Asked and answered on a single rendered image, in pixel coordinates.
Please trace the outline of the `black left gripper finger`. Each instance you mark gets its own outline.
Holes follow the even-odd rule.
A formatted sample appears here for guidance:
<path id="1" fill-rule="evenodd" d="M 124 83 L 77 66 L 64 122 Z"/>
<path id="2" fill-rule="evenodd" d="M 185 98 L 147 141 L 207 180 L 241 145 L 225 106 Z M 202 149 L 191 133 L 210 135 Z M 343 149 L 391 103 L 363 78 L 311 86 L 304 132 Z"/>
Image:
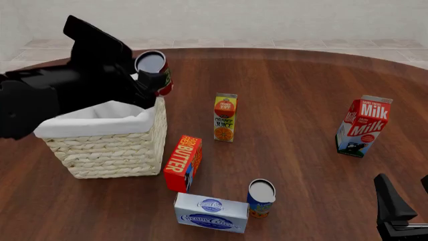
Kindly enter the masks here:
<path id="1" fill-rule="evenodd" d="M 142 70 L 138 71 L 137 83 L 146 94 L 160 96 L 162 90 L 167 84 L 167 75 L 163 73 L 150 73 Z"/>
<path id="2" fill-rule="evenodd" d="M 120 92 L 119 97 L 116 98 L 118 102 L 131 104 L 143 109 L 152 108 L 154 106 L 156 102 L 155 95 L 144 93 L 142 88 L 138 85 L 137 80 L 134 80 L 122 66 L 116 64 L 115 71 L 117 74 L 115 85 Z"/>

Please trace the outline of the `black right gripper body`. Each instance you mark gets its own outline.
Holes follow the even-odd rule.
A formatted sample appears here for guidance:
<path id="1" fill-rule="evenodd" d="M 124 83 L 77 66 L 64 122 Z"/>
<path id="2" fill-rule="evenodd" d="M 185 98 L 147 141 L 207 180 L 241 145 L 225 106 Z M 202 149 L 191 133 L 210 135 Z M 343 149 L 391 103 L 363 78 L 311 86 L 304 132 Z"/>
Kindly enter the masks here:
<path id="1" fill-rule="evenodd" d="M 377 220 L 377 230 L 382 241 L 428 241 L 428 224 Z"/>

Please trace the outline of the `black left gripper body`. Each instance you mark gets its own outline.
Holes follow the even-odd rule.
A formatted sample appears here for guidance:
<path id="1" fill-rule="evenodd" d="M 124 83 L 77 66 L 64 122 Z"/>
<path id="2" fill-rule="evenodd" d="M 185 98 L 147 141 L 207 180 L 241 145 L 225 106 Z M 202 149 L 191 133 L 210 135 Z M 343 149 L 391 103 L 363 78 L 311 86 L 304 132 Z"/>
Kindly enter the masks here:
<path id="1" fill-rule="evenodd" d="M 74 40 L 69 62 L 62 72 L 71 76 L 102 73 L 114 68 L 133 74 L 132 50 L 124 42 L 91 23 L 69 15 L 63 33 Z"/>

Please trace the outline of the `red tomato sauce tin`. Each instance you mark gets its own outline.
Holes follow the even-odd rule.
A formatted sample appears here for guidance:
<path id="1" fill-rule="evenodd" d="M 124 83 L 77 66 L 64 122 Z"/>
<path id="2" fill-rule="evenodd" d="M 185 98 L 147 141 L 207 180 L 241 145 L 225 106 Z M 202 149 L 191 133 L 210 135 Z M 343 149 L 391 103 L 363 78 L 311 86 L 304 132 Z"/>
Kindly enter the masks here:
<path id="1" fill-rule="evenodd" d="M 136 73 L 139 70 L 150 73 L 163 73 L 167 75 L 166 86 L 160 90 L 160 96 L 168 95 L 173 89 L 173 80 L 166 56 L 157 50 L 150 50 L 139 55 L 134 61 Z"/>

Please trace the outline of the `white cloth basket liner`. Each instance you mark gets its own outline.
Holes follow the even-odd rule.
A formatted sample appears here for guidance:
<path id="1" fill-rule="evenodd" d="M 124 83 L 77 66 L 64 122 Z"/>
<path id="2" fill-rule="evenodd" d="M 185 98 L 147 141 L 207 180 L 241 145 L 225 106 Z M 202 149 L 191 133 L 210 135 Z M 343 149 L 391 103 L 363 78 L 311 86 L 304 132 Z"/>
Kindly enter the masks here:
<path id="1" fill-rule="evenodd" d="M 148 132 L 154 124 L 155 109 L 141 108 L 110 100 L 63 114 L 42 122 L 38 138 L 70 138 Z"/>

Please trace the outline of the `pale wicker basket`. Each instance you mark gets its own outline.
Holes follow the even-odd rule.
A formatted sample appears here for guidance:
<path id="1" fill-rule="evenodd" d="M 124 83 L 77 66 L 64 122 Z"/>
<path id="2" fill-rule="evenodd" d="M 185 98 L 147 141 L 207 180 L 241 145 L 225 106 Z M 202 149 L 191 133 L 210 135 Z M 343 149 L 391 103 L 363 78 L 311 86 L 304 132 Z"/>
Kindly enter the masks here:
<path id="1" fill-rule="evenodd" d="M 78 179 L 157 175 L 167 135 L 164 98 L 154 104 L 148 132 L 70 138 L 40 138 Z"/>

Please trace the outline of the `red and white milk carton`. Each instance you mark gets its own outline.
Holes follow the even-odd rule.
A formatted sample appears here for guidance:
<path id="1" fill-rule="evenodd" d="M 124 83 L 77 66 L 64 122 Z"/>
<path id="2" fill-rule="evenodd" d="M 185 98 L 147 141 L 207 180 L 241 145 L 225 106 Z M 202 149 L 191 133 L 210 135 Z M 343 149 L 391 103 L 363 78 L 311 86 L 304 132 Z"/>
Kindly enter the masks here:
<path id="1" fill-rule="evenodd" d="M 361 96 L 354 100 L 335 136 L 338 153 L 364 157 L 389 121 L 393 100 Z"/>

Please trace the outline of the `orange juice carton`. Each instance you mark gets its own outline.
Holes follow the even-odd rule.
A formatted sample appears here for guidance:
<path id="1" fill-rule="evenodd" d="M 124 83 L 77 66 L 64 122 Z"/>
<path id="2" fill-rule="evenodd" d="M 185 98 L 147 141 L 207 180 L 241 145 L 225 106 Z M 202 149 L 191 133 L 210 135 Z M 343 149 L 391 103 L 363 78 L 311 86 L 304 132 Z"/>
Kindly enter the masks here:
<path id="1" fill-rule="evenodd" d="M 217 93 L 214 105 L 214 139 L 233 142 L 238 95 Z"/>

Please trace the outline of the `red butter box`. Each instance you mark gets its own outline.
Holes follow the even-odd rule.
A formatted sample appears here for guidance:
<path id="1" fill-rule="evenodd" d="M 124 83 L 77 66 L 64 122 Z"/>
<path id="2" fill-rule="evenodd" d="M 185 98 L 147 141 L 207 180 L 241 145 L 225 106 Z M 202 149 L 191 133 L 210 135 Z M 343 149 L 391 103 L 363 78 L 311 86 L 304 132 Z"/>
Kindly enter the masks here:
<path id="1" fill-rule="evenodd" d="M 187 193 L 202 160 L 202 139 L 183 135 L 163 169 L 167 188 Z"/>

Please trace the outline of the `blue soup tin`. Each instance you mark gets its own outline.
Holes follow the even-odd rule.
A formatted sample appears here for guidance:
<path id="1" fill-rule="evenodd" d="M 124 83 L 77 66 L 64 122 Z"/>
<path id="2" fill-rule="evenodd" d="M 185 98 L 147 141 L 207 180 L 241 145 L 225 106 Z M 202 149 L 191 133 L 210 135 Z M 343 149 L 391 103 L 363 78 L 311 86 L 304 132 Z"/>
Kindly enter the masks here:
<path id="1" fill-rule="evenodd" d="M 251 216 L 255 218 L 267 217 L 275 200 L 276 189 L 268 180 L 255 179 L 249 184 L 247 203 Z"/>

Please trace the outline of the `pale blue cream cheese box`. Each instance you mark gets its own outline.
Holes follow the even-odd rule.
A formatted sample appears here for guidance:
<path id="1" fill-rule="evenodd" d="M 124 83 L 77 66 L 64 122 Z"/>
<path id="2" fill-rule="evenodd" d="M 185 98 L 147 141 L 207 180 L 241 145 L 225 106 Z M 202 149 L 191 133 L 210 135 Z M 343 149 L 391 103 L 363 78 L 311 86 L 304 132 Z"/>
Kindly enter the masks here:
<path id="1" fill-rule="evenodd" d="M 179 224 L 244 233 L 249 204 L 179 192 L 174 201 Z"/>

